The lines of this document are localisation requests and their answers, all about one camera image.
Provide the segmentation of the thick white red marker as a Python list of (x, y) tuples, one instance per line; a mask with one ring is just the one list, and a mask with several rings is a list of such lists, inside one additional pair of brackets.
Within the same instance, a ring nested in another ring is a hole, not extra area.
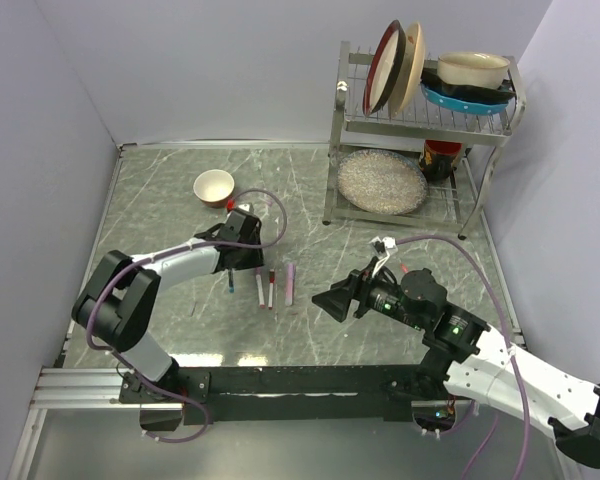
[(268, 272), (268, 302), (267, 308), (269, 310), (273, 310), (274, 308), (274, 298), (275, 298), (275, 281), (276, 281), (276, 272), (275, 269), (269, 269)]

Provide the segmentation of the blue pen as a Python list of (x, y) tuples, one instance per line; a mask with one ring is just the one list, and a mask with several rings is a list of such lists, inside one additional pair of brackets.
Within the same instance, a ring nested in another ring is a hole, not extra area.
[(229, 292), (235, 292), (235, 282), (234, 282), (234, 272), (232, 269), (228, 270), (228, 283), (229, 283)]

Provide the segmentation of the pink highlighter pen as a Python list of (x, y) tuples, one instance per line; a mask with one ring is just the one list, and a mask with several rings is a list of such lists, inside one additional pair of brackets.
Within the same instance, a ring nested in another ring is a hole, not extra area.
[(286, 267), (286, 283), (285, 283), (285, 305), (286, 306), (292, 306), (294, 303), (295, 272), (296, 272), (295, 264), (288, 263), (287, 267)]

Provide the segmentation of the thin white red pen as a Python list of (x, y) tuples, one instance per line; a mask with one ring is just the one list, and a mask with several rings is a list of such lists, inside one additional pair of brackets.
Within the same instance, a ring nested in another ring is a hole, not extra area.
[(264, 309), (265, 308), (265, 299), (264, 299), (264, 288), (263, 288), (264, 286), (263, 286), (263, 281), (262, 281), (261, 267), (256, 267), (256, 269), (255, 269), (255, 281), (256, 281), (259, 307)]

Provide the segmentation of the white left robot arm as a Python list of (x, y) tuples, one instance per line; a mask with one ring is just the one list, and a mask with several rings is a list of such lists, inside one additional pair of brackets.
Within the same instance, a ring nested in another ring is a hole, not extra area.
[(104, 255), (75, 301), (71, 318), (144, 376), (143, 390), (164, 402), (184, 392), (179, 365), (148, 332), (158, 294), (196, 277), (264, 265), (262, 222), (242, 208), (187, 242), (153, 254)]

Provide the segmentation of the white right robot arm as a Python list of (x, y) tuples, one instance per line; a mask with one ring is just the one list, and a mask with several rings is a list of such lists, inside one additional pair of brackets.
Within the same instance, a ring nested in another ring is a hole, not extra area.
[(428, 269), (410, 271), (401, 280), (353, 270), (312, 298), (338, 322), (347, 318), (353, 301), (357, 318), (375, 311), (422, 331), (428, 351), (417, 384), (425, 396), (440, 398), (447, 392), (528, 420), (564, 455), (600, 469), (600, 383), (507, 345), (500, 331), (449, 302)]

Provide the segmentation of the cream red bowl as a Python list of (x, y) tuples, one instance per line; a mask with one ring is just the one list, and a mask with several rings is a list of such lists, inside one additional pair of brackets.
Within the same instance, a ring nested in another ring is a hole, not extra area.
[(233, 176), (220, 169), (201, 173), (193, 183), (195, 196), (206, 206), (223, 208), (227, 205), (235, 189)]

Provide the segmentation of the speckled grey plate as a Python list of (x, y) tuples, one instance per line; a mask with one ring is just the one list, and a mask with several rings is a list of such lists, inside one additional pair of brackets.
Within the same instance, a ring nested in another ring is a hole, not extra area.
[(355, 207), (384, 215), (411, 213), (428, 194), (428, 182), (412, 160), (380, 149), (356, 150), (344, 157), (337, 187)]

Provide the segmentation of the black base bar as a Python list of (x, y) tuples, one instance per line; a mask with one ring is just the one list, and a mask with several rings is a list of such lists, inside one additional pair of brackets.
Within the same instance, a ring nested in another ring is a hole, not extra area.
[(417, 365), (183, 367), (175, 391), (202, 404), (215, 422), (409, 422), (414, 402), (450, 397)]

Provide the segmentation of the steel dish rack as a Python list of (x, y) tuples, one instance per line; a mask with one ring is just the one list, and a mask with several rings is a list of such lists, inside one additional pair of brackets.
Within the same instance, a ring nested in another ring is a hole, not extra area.
[[(501, 112), (486, 115), (453, 112), (433, 105), (418, 93), (400, 117), (392, 119), (384, 111), (371, 117), (361, 112), (365, 78), (372, 59), (372, 52), (341, 42), (328, 143), (323, 224), (329, 225), (336, 219), (364, 220), (448, 232), (466, 239), (484, 218), (496, 166), (527, 106), (517, 63), (510, 63), (505, 77), (514, 97)], [(430, 186), (423, 205), (415, 212), (374, 215), (354, 206), (340, 193), (338, 168), (348, 154), (359, 149), (384, 149), (416, 160), (423, 140), (459, 142), (463, 151), (460, 164), (450, 178)]]

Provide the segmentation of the red black cup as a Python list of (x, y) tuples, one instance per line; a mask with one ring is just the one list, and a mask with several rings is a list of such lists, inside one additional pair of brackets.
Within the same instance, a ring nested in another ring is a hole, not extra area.
[(418, 160), (426, 180), (437, 182), (447, 179), (461, 156), (462, 147), (463, 145), (457, 142), (427, 139)]

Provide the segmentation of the cream plate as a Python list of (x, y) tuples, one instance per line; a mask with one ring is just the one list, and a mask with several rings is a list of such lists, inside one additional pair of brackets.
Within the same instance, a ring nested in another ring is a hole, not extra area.
[(402, 66), (388, 101), (390, 119), (397, 119), (410, 104), (420, 83), (426, 59), (426, 41), (419, 22), (405, 31), (406, 43)]

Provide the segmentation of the blue dotted dish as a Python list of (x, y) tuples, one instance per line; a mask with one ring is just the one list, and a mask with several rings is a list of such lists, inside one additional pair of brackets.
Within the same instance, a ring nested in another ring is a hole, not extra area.
[(471, 102), (454, 97), (449, 97), (441, 93), (437, 93), (431, 88), (420, 84), (421, 91), (427, 101), (430, 103), (453, 112), (465, 113), (468, 115), (493, 115), (504, 111), (509, 105), (509, 100), (503, 103), (480, 103)]

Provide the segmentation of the black dish on rack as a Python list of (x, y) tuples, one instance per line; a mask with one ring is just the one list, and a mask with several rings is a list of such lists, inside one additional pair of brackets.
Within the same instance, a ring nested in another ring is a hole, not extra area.
[(424, 86), (438, 94), (469, 102), (485, 104), (504, 103), (515, 96), (512, 91), (500, 88), (490, 89), (473, 85), (448, 84), (434, 70), (429, 68), (425, 68), (422, 71), (421, 82)]

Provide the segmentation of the red rimmed plate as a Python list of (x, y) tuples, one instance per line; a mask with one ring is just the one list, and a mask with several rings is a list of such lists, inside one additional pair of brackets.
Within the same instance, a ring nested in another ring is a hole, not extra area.
[(363, 114), (370, 117), (388, 102), (400, 74), (406, 34), (398, 20), (386, 28), (373, 55), (363, 94)]

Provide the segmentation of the cream bowl on rack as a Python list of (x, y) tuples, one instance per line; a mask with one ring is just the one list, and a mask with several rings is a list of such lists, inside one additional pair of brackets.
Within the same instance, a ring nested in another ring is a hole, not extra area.
[(480, 52), (449, 52), (438, 57), (437, 74), (449, 85), (497, 89), (510, 61), (500, 55)]

